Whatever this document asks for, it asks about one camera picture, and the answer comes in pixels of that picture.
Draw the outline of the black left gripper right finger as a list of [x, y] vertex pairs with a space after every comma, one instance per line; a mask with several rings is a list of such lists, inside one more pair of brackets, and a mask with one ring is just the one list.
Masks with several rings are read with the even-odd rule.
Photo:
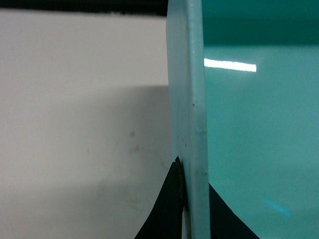
[[259, 239], [259, 237], [227, 206], [209, 185], [210, 238]]

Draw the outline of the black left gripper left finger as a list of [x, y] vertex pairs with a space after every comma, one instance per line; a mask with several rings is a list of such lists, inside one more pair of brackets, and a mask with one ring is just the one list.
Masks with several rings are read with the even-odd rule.
[[155, 204], [135, 236], [137, 239], [182, 238], [185, 179], [179, 157], [171, 164]]

